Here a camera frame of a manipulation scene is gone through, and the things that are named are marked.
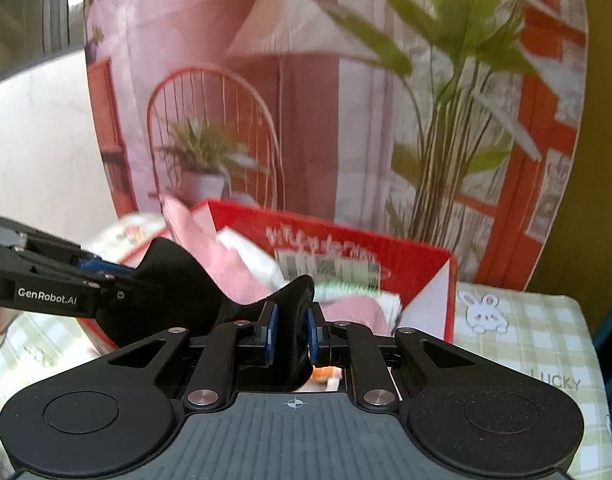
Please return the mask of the red strawberry cardboard box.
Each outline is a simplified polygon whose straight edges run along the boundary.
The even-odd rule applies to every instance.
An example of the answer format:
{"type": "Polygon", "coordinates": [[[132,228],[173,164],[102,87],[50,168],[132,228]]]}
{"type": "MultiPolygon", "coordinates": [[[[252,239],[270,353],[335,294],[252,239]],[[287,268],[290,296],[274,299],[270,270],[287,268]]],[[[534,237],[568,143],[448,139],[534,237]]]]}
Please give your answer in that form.
{"type": "Polygon", "coordinates": [[[446,342],[453,338],[455,259],[446,250],[217,200],[205,200],[190,212],[207,235],[236,250],[269,288],[308,274],[323,304],[370,297],[391,330],[412,327],[446,342]]]}

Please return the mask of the pink knotted cloth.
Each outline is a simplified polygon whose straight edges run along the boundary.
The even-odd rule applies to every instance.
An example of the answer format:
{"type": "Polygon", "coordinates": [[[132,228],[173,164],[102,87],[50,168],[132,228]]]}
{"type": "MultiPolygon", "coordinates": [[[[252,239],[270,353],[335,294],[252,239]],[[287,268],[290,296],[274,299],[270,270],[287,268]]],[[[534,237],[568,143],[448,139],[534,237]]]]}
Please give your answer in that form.
{"type": "MultiPolygon", "coordinates": [[[[225,296],[239,304],[252,304],[273,293],[268,286],[255,278],[234,249],[219,243],[216,240],[217,233],[210,233],[200,226],[191,211],[179,200],[166,197],[163,205],[164,217],[175,242],[199,262],[225,296]]],[[[325,319],[329,322],[361,323],[379,336],[391,335],[393,331],[388,328],[379,304],[370,297],[339,298],[330,304],[321,304],[321,307],[325,319]]]]}

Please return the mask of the printed room backdrop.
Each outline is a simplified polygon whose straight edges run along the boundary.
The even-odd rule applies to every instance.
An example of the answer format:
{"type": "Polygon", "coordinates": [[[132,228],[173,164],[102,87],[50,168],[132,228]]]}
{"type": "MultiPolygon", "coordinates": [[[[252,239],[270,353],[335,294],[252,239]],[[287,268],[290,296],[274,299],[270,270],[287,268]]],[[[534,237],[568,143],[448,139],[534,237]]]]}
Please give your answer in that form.
{"type": "Polygon", "coordinates": [[[232,200],[530,282],[583,115],[585,0],[82,3],[117,214],[232,200]]]}

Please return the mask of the white green tied cloth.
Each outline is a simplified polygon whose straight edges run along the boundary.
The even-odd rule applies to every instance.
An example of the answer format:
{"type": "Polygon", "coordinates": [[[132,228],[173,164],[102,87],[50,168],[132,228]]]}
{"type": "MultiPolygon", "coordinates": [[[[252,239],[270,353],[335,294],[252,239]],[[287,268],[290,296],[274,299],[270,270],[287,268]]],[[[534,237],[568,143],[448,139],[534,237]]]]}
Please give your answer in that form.
{"type": "MultiPolygon", "coordinates": [[[[248,270],[273,292],[287,284],[280,265],[260,247],[245,236],[230,228],[217,232],[216,240],[229,249],[234,249],[248,270]]],[[[367,296],[375,300],[382,309],[386,324],[394,330],[401,312],[401,300],[394,292],[382,292],[368,286],[327,281],[315,286],[315,300],[330,304],[334,300],[349,296],[367,296]]]]}

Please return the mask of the black eye mask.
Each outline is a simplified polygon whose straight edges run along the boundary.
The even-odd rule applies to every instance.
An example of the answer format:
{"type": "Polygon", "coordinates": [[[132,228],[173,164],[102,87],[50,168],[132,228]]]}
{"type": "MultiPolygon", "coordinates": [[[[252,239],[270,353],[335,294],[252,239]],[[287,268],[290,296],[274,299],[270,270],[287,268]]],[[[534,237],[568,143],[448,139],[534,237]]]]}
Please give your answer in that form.
{"type": "Polygon", "coordinates": [[[255,322],[271,301],[278,306],[277,342],[272,365],[257,372],[261,388],[290,392],[310,378],[307,310],[315,293],[310,276],[295,278],[273,294],[263,292],[256,301],[237,302],[187,250],[162,237],[150,243],[131,276],[141,285],[122,299],[112,292],[95,315],[100,330],[116,346],[126,347],[173,326],[206,336],[223,323],[255,322]]]}

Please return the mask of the orange floral cloth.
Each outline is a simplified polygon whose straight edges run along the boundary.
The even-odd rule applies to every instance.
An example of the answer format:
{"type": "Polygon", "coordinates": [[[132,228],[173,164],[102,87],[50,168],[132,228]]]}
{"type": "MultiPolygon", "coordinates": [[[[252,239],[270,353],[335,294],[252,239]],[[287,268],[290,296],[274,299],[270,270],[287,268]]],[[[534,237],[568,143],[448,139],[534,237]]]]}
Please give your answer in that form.
{"type": "Polygon", "coordinates": [[[304,389],[306,391],[337,391],[342,378],[343,371],[339,367],[315,367],[304,389]]]}

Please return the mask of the white barcode label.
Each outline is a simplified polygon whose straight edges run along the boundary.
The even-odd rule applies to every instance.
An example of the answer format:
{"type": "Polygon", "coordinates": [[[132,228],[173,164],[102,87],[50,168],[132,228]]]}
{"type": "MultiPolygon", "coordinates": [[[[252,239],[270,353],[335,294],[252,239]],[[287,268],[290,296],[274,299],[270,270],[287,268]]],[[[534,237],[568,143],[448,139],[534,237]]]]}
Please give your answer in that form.
{"type": "Polygon", "coordinates": [[[274,257],[288,280],[308,274],[316,283],[340,282],[370,288],[381,287],[381,266],[374,261],[314,255],[288,249],[277,249],[274,257]]]}

